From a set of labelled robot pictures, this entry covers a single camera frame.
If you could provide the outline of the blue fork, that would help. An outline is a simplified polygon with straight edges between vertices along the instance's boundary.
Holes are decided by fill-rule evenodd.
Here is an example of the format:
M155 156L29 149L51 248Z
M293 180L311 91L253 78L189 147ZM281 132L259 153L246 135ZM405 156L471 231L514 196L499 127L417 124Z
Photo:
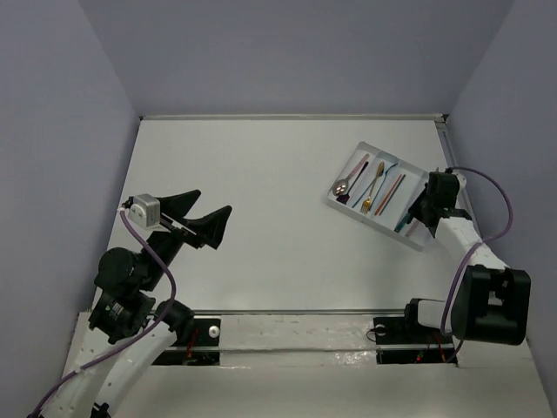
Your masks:
M354 209L356 205L368 194L375 182L376 179L373 179L372 182L367 186L367 188L364 189L360 196L352 203L352 209Z
M375 202L377 201L377 199L378 199L378 197L379 197L379 195L380 195L380 193L381 193L381 190L382 190L382 188L383 188L383 186L384 186L386 180L388 179L389 172L390 172L394 167L396 167L396 166L398 166L398 165L399 165L399 163L392 164L392 165L390 165L390 166L384 171L384 174L383 174L383 176L382 176L382 181L381 181L381 183L380 183L379 189L378 189L377 193L375 194L375 196L374 196L374 198L373 198L373 200L372 200L372 203L371 203L372 207L373 207L373 205L375 204Z

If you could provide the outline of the purple spoon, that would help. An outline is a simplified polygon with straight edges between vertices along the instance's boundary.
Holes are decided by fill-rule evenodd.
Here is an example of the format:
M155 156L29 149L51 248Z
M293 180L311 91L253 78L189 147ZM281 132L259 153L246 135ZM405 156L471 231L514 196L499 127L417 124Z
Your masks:
M348 202L348 200L350 199L350 192L352 191L352 189L354 188L354 186L356 186L359 182L359 178L361 177L362 173L366 170L367 166L369 165L369 162L366 161L362 168L359 170L358 176L356 177L356 179L353 181L353 183L350 185L350 187L347 189L347 192L345 194L339 195L336 200L341 203L341 204L346 204Z

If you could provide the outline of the gold fork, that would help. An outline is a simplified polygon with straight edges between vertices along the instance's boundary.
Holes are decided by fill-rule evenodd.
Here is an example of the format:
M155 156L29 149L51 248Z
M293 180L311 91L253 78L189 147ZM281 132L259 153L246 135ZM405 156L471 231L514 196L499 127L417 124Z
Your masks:
M371 209L371 205L372 205L372 195L373 195L373 191L374 188L379 180L379 178L381 177L381 175L383 174L385 170L385 163L383 161L381 161L378 165L377 171L375 173L374 179L370 185L369 188L369 192L367 194L366 199L362 202L362 205L360 207L360 212L364 215L368 214L368 212Z

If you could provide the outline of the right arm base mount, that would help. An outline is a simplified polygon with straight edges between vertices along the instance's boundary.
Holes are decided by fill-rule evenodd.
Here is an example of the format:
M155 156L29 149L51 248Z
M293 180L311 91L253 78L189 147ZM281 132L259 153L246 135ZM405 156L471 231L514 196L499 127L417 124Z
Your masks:
M366 338L375 344L380 365L440 364L455 352L450 336L436 328L410 324L402 316L379 316L372 320Z

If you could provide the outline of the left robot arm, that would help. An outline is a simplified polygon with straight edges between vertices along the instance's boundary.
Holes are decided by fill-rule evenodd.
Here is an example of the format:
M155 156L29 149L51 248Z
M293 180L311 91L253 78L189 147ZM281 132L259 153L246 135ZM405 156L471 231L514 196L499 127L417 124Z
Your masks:
M177 300L170 264L183 246L218 249L231 206L199 219L187 213L201 192L169 197L130 196L117 209L141 245L113 247L101 257L95 287L100 296L70 371L35 406L33 417L112 417L144 371L168 348L217 343L215 320L196 320Z

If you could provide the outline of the blue chopstick diagonal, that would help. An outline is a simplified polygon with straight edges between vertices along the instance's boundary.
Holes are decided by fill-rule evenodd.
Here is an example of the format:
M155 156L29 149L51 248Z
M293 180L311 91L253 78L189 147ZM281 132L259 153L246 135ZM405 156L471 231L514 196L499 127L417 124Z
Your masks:
M379 204L378 209L375 212L376 216L380 216L386 209L389 202L392 200L393 195L399 190L400 185L405 180L406 175L400 174L391 189L387 192L386 196L384 197L383 201Z

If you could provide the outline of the silver knife dark handle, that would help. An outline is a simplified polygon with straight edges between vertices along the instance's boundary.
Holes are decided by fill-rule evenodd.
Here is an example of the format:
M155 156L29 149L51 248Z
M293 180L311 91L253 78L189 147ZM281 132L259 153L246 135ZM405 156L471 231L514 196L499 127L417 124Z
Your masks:
M407 212L399 221L399 223L394 228L396 233L399 233L406 225L408 225L413 220L413 216L410 212Z

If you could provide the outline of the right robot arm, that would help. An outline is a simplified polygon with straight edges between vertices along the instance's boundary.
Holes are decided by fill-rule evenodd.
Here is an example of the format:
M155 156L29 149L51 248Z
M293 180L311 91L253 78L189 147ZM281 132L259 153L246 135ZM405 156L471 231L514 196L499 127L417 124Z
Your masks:
M414 298L406 304L400 330L411 341L437 329L460 342L519 346L526 338L531 279L489 246L509 232L513 208L506 204L507 223L501 232L480 237L471 215L456 206L466 187L464 172L464 167L430 172L408 209L409 218L423 225L458 266L444 300Z

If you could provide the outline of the orange chopstick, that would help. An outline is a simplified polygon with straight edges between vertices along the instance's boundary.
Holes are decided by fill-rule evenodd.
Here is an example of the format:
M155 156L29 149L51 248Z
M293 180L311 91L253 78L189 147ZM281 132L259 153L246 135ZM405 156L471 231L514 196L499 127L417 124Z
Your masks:
M377 207L377 209L375 210L374 216L379 216L384 208L384 206L386 205L386 202L390 199L391 195L393 194L393 192L395 191L395 189L397 188L399 182L404 178L403 174L400 174L393 182L393 184L390 186L390 188L388 189L386 195L384 196L384 198L381 200L381 202L379 203L379 206Z

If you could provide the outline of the silver spoon pink handle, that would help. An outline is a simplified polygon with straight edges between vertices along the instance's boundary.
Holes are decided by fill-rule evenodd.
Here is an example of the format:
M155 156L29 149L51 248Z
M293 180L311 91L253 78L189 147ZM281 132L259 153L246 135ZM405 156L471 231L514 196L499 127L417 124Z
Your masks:
M351 184L352 178L360 172L365 163L370 157L369 153L366 153L361 160L356 164L353 169L342 179L338 179L332 186L331 191L334 196L340 196L347 193L348 188Z

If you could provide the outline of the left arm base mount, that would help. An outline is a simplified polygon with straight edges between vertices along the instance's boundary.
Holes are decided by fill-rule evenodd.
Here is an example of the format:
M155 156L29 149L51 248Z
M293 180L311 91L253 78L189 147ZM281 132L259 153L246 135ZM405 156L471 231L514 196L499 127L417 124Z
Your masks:
M196 316L187 336L166 348L153 366L218 366L220 364L221 318Z

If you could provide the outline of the silver knife teal handle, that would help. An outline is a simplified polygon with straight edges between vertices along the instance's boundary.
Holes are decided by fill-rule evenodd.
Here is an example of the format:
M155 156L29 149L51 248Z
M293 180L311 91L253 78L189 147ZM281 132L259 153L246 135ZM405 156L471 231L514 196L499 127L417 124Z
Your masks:
M396 233L402 233L408 235L413 229L414 221L415 218L410 213L407 213L397 224L394 231Z

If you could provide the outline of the silver knife pink handle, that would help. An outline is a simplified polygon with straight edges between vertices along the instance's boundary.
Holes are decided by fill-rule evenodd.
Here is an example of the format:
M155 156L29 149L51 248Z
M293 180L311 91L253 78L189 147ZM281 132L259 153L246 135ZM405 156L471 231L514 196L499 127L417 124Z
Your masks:
M418 221L415 220L408 228L408 230L406 231L405 236L407 238L410 238L418 229L419 227L422 226L422 224Z

